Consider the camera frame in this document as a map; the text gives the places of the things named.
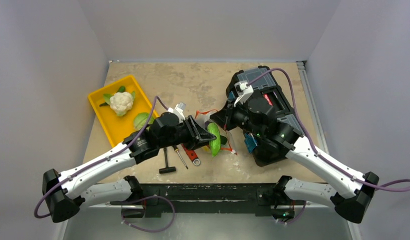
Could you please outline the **yellow plastic tray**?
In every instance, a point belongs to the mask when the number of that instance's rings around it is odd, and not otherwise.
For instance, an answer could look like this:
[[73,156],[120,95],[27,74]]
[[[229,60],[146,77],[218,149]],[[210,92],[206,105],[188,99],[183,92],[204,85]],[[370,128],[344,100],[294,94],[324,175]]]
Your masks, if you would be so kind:
[[[125,115],[117,116],[110,106],[101,106],[109,98],[124,87],[125,91],[134,95],[133,107]],[[104,132],[112,147],[135,131],[134,119],[140,113],[149,113],[152,103],[132,75],[123,77],[98,90],[88,94],[92,106]]]

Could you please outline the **clear zip top bag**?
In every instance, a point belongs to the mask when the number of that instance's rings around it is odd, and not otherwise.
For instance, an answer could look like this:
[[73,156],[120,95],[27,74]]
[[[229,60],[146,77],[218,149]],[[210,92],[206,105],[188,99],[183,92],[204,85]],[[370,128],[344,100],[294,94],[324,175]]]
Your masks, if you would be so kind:
[[205,146],[205,149],[211,154],[212,157],[217,156],[222,151],[228,151],[233,155],[237,155],[232,134],[218,126],[213,120],[210,119],[210,116],[216,112],[216,109],[207,111],[197,110],[194,115],[196,122],[216,137],[216,139],[211,140]]

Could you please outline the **green pepper toy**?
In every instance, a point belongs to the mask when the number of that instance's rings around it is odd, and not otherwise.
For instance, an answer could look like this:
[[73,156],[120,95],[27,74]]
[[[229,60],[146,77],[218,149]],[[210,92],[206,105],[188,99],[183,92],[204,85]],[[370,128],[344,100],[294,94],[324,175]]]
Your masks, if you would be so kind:
[[211,151],[211,156],[215,157],[221,148],[221,141],[220,141],[220,132],[219,127],[214,123],[211,122],[207,126],[207,131],[215,136],[215,138],[209,141],[209,148]]

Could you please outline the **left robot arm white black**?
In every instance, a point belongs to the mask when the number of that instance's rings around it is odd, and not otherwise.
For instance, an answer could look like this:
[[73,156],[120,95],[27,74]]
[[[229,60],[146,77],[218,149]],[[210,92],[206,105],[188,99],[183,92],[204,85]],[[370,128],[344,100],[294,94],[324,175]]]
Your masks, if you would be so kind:
[[165,112],[88,163],[62,172],[53,168],[46,171],[42,176],[40,200],[46,203],[49,211],[45,217],[51,217],[54,223],[73,217],[87,204],[87,198],[94,195],[90,192],[92,186],[120,170],[157,156],[160,149],[185,145],[189,150],[196,150],[216,138],[192,116],[180,120],[176,114]]

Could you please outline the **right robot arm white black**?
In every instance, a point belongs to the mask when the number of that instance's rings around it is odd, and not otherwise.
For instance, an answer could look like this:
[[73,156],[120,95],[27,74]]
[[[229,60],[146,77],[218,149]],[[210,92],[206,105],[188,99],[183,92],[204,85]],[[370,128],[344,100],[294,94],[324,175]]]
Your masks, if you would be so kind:
[[379,182],[375,173],[353,170],[315,147],[299,129],[282,121],[276,107],[263,98],[245,104],[234,104],[229,99],[210,119],[227,131],[241,128],[245,140],[256,143],[251,151],[256,165],[263,167],[290,159],[326,182],[323,185],[283,176],[273,190],[277,202],[310,201],[333,207],[350,222],[362,222],[375,193],[373,185]]

